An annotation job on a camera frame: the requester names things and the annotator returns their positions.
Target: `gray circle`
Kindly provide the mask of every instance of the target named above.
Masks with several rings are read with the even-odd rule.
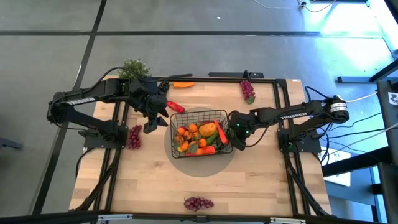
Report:
[[[191,108],[187,112],[208,111],[211,108]],[[166,155],[175,168],[192,177],[209,177],[224,170],[232,161],[235,150],[229,154],[220,154],[214,156],[199,156],[192,158],[176,159],[172,155],[172,146],[170,138],[171,127],[167,127],[164,144]]]

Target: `gray floor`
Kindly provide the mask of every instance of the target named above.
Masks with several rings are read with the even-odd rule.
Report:
[[[108,1],[99,30],[320,31],[332,37],[97,37],[82,87],[92,85],[125,58],[141,58],[154,75],[206,76],[247,69],[263,72],[267,78],[299,78],[327,95],[352,100],[372,93],[376,86],[337,84],[336,77],[370,76],[393,61],[374,12],[364,4],[339,3],[312,14],[298,11],[296,1],[261,2],[283,9],[266,9],[247,0]],[[99,5],[100,0],[1,1],[0,30],[91,30]],[[57,132],[45,119],[47,102],[56,91],[72,88],[87,41],[88,37],[0,36],[0,101],[4,105],[0,136],[25,145],[22,151],[0,151],[2,217],[29,213]],[[93,108],[85,105],[79,110],[90,114]],[[378,113],[380,107],[372,97],[350,104],[349,110],[351,124]],[[369,127],[383,127],[381,117],[349,131]],[[330,135],[349,131],[340,129]],[[341,139],[341,143],[354,138]],[[378,136],[354,148],[370,151],[386,144],[385,136]],[[82,145],[82,137],[67,132],[43,212],[67,211]],[[364,215],[368,207],[337,198],[331,198],[331,206],[339,217],[371,220]]]

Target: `butcher block tabletop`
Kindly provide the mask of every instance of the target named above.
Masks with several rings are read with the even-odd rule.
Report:
[[[273,87],[266,83],[253,83],[256,100],[247,105],[238,83],[195,82],[191,88],[174,89],[170,87],[167,99],[183,106],[188,112],[197,108],[211,110],[238,110],[248,113],[250,109],[274,107]],[[305,101],[300,80],[287,80],[290,104]],[[283,92],[279,95],[284,107]],[[119,110],[119,120],[123,112]],[[97,102],[94,117],[102,120],[112,118],[114,104]],[[176,112],[167,108],[169,115]],[[298,118],[301,123],[308,118]],[[144,125],[147,118],[129,110],[127,125]],[[166,213],[166,214],[207,214],[207,215],[249,215],[269,216],[292,215],[287,174],[282,153],[277,141],[278,125],[271,126],[258,145],[244,151],[234,149],[229,163],[218,173],[197,177],[182,172],[176,167],[174,158],[167,155],[167,138],[170,127],[159,126],[150,134],[140,133],[141,148],[122,149],[119,169],[114,186],[111,212],[123,213]],[[262,130],[257,130],[247,139],[247,144],[256,142]],[[90,194],[98,182],[105,149],[95,149],[82,160],[70,208],[76,208]],[[331,212],[326,194],[325,182],[319,160],[311,153],[300,153],[305,184],[317,202],[327,212]],[[201,166],[190,169],[204,169]],[[105,207],[108,184],[105,185],[100,208]],[[303,213],[299,188],[295,184],[298,210]],[[185,198],[205,197],[214,202],[213,208],[193,212],[185,209]]]

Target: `metal basket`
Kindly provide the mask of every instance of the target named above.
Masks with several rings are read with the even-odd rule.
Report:
[[[211,110],[211,111],[198,111],[198,112],[189,112],[189,113],[181,113],[181,114],[173,114],[170,117],[170,128],[171,128],[171,150],[174,158],[191,158],[196,156],[187,156],[185,152],[178,152],[174,149],[174,137],[177,135],[177,128],[181,126],[188,127],[189,124],[195,124],[198,121],[214,121],[215,119],[218,121],[220,128],[227,133],[229,128],[229,123],[227,119],[227,112],[225,110]],[[216,139],[217,146],[221,145],[220,137]],[[217,149],[215,154],[211,155],[200,155],[200,156],[214,156],[220,154],[228,154],[233,150],[231,142],[222,145]]]

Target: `red grapes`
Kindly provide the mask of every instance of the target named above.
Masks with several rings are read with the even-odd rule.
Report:
[[[141,142],[139,138],[139,131],[141,131],[141,125],[135,125],[129,131],[129,138],[127,140],[127,148],[128,149],[139,149],[141,147]]]
[[[188,210],[193,210],[194,212],[199,209],[211,208],[214,203],[211,200],[204,199],[203,197],[190,197],[185,199],[184,206]]]
[[[246,100],[248,104],[252,104],[254,102],[254,99],[256,98],[256,93],[254,92],[253,86],[247,80],[242,81],[240,85],[242,88],[244,100]]]

